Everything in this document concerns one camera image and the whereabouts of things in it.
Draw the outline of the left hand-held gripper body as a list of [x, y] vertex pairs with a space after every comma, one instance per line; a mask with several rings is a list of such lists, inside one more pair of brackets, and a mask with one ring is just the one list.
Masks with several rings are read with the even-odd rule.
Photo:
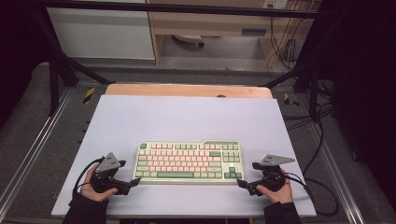
[[91, 178], [92, 188], [99, 193], [109, 189], [120, 189], [120, 181], [114, 178], [115, 173], [121, 168], [122, 163], [113, 153], [103, 157], [100, 164], [93, 172]]

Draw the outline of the green and pink keyboard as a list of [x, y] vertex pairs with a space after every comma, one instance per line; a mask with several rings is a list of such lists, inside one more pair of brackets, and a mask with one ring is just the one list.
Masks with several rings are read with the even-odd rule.
[[234, 185], [244, 178], [238, 141], [142, 142], [134, 178], [145, 184]]

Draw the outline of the person's right hand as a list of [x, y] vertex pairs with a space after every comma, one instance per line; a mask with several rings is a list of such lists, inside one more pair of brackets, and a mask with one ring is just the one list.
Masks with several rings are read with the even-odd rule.
[[263, 185], [258, 185], [256, 189], [267, 196], [272, 203], [292, 203], [292, 190], [289, 180], [285, 181], [285, 184], [278, 191], [271, 191]]

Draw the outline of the light wooden desk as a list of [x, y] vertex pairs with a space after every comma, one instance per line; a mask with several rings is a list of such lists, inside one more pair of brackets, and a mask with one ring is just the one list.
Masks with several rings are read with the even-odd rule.
[[[247, 7], [263, 9], [264, 0], [146, 0], [149, 4]], [[284, 9], [315, 11], [321, 0], [288, 0]], [[311, 19], [260, 18], [248, 16], [163, 13], [148, 14], [155, 61], [162, 56], [167, 35], [244, 36], [259, 40], [270, 67], [280, 61], [280, 50], [290, 39], [305, 40]]]

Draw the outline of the white cabinet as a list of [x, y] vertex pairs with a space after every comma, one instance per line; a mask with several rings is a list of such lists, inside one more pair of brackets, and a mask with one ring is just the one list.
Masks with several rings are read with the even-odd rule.
[[49, 8], [63, 51], [70, 57], [153, 60], [146, 12]]

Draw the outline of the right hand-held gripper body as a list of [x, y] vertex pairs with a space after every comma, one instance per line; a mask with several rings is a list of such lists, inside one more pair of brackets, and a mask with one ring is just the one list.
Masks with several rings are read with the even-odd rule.
[[280, 190], [286, 181], [286, 177], [283, 175], [280, 165], [290, 162], [294, 162], [294, 159], [267, 154], [262, 161], [259, 162], [264, 166], [264, 170], [260, 170], [263, 174], [261, 185], [267, 187], [271, 191]]

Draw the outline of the white chair base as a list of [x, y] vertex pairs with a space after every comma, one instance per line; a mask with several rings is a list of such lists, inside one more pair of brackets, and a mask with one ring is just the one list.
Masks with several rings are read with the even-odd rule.
[[197, 44], [200, 48], [205, 46], [205, 43], [199, 35], [174, 35], [174, 38], [186, 43]]

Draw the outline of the black metal frame stand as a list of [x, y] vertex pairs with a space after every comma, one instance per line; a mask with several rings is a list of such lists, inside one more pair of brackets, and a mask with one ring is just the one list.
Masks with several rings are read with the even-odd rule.
[[97, 75], [64, 53], [50, 22], [47, 10], [44, 7], [32, 7], [30, 13], [38, 26], [39, 33], [43, 35], [41, 40], [43, 41], [43, 45], [47, 48], [46, 53], [49, 56], [49, 114], [51, 116], [60, 105], [59, 78], [64, 82], [66, 87], [76, 87], [78, 78], [75, 75], [75, 70], [78, 70], [100, 84], [113, 84], [113, 81]]
[[318, 75], [319, 69], [316, 65], [310, 63], [301, 63], [287, 74], [277, 77], [276, 79], [262, 84], [263, 87], [272, 89], [276, 85], [292, 78], [297, 77], [293, 89], [296, 93], [302, 93], [307, 88], [309, 92], [309, 106], [308, 115], [314, 121], [318, 122], [319, 115], [317, 114], [317, 99], [318, 99]]

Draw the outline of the white table board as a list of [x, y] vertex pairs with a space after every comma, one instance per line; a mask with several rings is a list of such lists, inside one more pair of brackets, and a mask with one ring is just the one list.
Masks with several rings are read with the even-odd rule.
[[[124, 160], [116, 174], [129, 181], [139, 143], [236, 140], [242, 148], [245, 179], [261, 173], [251, 164], [266, 155], [290, 158], [284, 170], [298, 175], [296, 160], [278, 103], [274, 99], [104, 95], [70, 168], [52, 213], [64, 216], [72, 189], [86, 165], [108, 153]], [[269, 203], [236, 185], [147, 185], [111, 198], [111, 217], [262, 217]]]

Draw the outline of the person's left hand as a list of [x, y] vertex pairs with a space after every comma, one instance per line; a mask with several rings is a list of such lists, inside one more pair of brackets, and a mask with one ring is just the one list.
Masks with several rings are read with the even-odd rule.
[[118, 192], [118, 190], [116, 188], [112, 188], [105, 192], [98, 193], [92, 188], [91, 178], [94, 174], [94, 171], [96, 170], [96, 168], [98, 166], [99, 166], [99, 164], [96, 163], [92, 166], [92, 168], [90, 168], [88, 170], [88, 172], [85, 176], [83, 185], [80, 188], [80, 194], [92, 201], [101, 203], [101, 202], [107, 201], [110, 197], [115, 195]]

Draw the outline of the wooden table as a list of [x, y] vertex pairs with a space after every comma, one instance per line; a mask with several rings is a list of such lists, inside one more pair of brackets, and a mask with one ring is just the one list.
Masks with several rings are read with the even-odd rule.
[[264, 87], [187, 85], [187, 84], [110, 84], [106, 95], [190, 96], [272, 99]]

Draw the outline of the white wall socket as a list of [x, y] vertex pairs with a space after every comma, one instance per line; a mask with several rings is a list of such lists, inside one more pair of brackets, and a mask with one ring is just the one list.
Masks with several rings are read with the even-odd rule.
[[263, 8], [284, 9], [288, 0], [264, 0]]

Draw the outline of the black curtain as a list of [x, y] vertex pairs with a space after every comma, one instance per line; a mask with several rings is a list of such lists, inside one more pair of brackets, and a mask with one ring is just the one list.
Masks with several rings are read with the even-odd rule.
[[33, 69], [46, 60], [27, 0], [0, 0], [0, 127], [24, 95]]
[[396, 0], [354, 0], [332, 40], [341, 125], [396, 208]]

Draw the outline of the black metal crossbar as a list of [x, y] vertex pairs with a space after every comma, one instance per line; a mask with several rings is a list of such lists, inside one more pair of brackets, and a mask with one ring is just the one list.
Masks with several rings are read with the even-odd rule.
[[42, 7], [73, 8], [73, 9], [97, 9], [97, 10], [166, 12], [166, 13], [174, 12], [174, 13], [301, 18], [301, 19], [317, 19], [327, 16], [326, 13], [320, 13], [318, 11], [259, 9], [259, 8], [247, 8], [247, 7], [212, 7], [212, 6], [97, 2], [97, 1], [76, 1], [76, 0], [34, 0], [34, 2]]

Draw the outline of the aluminium floor rail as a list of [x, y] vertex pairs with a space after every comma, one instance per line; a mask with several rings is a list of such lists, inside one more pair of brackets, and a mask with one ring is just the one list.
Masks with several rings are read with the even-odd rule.
[[47, 140], [50, 137], [50, 134], [53, 128], [56, 126], [59, 117], [62, 115], [67, 103], [70, 100], [71, 94], [75, 91], [74, 88], [65, 88], [64, 92], [61, 95], [60, 100], [58, 101], [59, 106], [55, 110], [55, 112], [46, 119], [44, 126], [41, 128], [38, 133], [35, 141], [30, 146], [27, 154], [23, 158], [18, 170], [12, 176], [10, 182], [8, 183], [5, 191], [0, 196], [0, 219], [2, 219], [9, 207], [12, 205], [15, 200], [19, 190], [26, 177], [28, 176], [30, 170], [32, 169], [36, 159], [38, 158], [42, 148], [46, 144]]
[[319, 142], [319, 154], [324, 161], [338, 199], [344, 208], [349, 223], [364, 224], [364, 218], [361, 214], [361, 210], [357, 206], [348, 184], [344, 179], [344, 176], [324, 139], [324, 132], [320, 130], [320, 127], [317, 123], [311, 123], [310, 128], [313, 132], [313, 135], [316, 137], [316, 140]]

